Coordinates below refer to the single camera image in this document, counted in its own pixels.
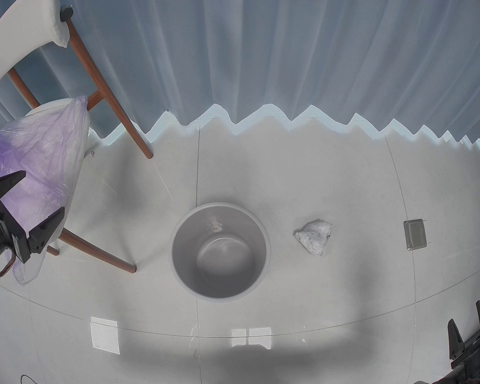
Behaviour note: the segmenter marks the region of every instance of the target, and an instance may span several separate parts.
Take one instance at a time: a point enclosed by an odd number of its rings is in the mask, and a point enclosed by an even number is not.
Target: small debris on floor
[[[325,245],[330,237],[332,224],[323,220],[317,220],[308,224],[302,231],[294,234],[295,238],[313,256],[322,256]]]

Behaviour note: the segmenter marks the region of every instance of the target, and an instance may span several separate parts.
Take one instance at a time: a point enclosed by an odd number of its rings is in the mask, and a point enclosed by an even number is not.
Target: translucent garbage bag
[[[0,129],[0,176],[26,171],[26,177],[1,201],[27,235],[64,206],[65,218],[49,242],[61,233],[84,157],[89,124],[86,106],[86,97],[79,96],[67,105],[32,113]],[[46,250],[33,253],[25,264],[15,260],[13,274],[21,285],[38,275]],[[7,260],[11,256],[10,250],[4,252]]]

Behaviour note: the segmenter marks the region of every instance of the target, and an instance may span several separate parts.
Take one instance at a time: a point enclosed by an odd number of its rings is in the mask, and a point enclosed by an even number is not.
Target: chair backrest
[[[0,78],[33,50],[53,41],[66,48],[59,0],[16,0],[0,18]]]

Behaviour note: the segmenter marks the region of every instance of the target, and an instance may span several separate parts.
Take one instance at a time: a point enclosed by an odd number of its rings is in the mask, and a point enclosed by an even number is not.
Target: black wire
[[[20,384],[23,384],[22,380],[23,380],[24,376],[28,377],[28,378],[29,378],[30,380],[32,380],[35,384],[38,384],[34,379],[32,379],[32,378],[31,378],[30,376],[28,376],[28,375],[22,375],[22,376],[20,376]]]

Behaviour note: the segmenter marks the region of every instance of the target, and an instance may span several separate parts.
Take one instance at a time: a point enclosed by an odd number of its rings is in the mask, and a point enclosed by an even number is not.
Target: blue-gray curtain
[[[3,12],[12,0],[0,0]],[[446,0],[74,0],[73,22],[144,132],[169,109],[181,124],[213,103],[238,122],[263,104],[293,119],[315,105],[378,130],[480,136],[480,5]],[[49,44],[17,66],[41,103],[95,90],[73,51]],[[28,106],[0,81],[0,125]],[[105,137],[105,101],[91,111]]]

